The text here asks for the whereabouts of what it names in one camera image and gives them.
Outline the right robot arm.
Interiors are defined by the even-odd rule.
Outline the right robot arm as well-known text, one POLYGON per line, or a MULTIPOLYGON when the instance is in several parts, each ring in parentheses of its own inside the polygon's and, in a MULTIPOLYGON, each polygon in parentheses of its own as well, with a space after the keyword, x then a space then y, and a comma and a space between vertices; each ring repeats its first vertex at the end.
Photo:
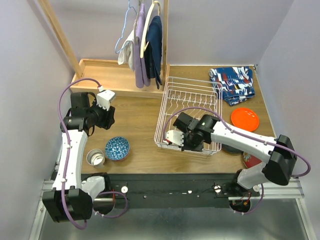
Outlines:
POLYGON ((226 184, 225 192, 228 194, 241 196, 254 186, 266 182, 280 186, 289 184, 297 156, 287 136, 273 138, 255 134, 231 126, 215 112, 204 114, 201 119, 181 112, 173 126, 175 130, 163 135, 169 145, 201 152, 204 144, 214 142, 246 152, 260 160, 257 165, 236 172, 232 181, 226 184))

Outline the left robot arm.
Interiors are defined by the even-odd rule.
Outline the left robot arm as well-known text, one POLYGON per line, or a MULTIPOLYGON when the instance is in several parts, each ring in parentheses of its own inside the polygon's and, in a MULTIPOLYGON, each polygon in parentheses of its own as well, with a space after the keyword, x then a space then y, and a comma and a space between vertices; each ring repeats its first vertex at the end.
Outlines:
POLYGON ((60 125, 62 151, 58 172, 52 189, 42 196, 46 210, 56 223, 90 219, 93 200, 110 194, 110 178, 106 173, 95 173, 82 183, 81 167, 86 143, 95 127, 108 130, 115 122, 115 107, 111 105, 115 97, 111 90, 70 95, 71 107, 60 125))

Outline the blue patterned bowl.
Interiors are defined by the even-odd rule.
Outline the blue patterned bowl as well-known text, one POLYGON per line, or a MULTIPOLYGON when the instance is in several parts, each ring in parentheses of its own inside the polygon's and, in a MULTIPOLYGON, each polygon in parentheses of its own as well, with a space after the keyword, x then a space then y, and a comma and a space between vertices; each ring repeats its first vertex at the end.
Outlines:
POLYGON ((105 145, 105 155, 112 161, 125 159, 130 152, 129 141, 122 136, 111 138, 105 145))

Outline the white wire dish rack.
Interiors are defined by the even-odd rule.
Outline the white wire dish rack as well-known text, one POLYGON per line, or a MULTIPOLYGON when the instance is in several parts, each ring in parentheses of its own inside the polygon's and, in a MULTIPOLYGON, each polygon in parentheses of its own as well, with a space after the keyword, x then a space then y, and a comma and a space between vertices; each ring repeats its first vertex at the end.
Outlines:
POLYGON ((154 134, 155 144, 162 149, 181 151, 176 144, 167 144, 163 134, 177 128, 173 126, 178 111, 200 120, 206 110, 223 115, 222 93, 220 83, 210 80, 198 80, 169 76, 165 81, 157 127, 154 134))

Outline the white metal cup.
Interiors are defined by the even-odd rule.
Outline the white metal cup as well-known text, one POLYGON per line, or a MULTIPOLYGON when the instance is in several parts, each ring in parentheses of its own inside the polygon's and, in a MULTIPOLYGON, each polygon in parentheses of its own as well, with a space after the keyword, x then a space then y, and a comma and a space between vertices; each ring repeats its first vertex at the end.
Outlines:
POLYGON ((86 162, 95 168, 103 168, 105 155, 100 149, 92 149, 86 155, 86 162))

